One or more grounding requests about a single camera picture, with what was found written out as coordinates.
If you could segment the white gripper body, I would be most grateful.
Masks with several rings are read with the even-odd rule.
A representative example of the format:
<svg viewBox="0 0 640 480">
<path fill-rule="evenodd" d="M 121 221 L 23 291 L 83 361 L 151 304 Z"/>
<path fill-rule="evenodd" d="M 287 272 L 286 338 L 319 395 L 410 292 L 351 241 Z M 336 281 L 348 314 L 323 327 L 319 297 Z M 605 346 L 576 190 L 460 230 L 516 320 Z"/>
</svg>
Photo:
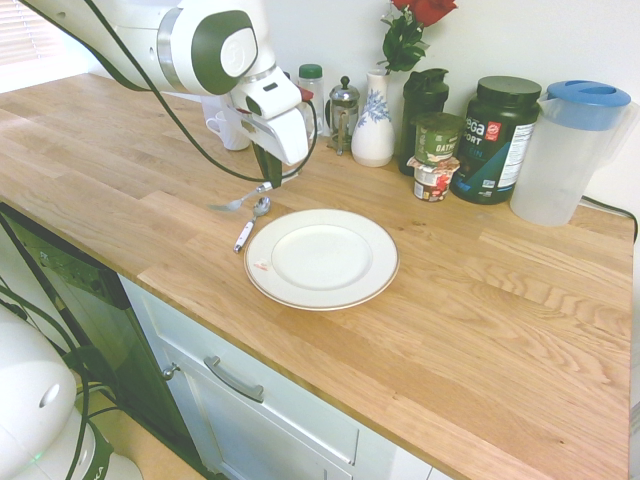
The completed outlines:
<svg viewBox="0 0 640 480">
<path fill-rule="evenodd" d="M 253 143 L 285 165 L 295 165 L 309 153 L 305 120 L 297 107 L 269 120 L 241 114 L 240 125 Z"/>
</svg>

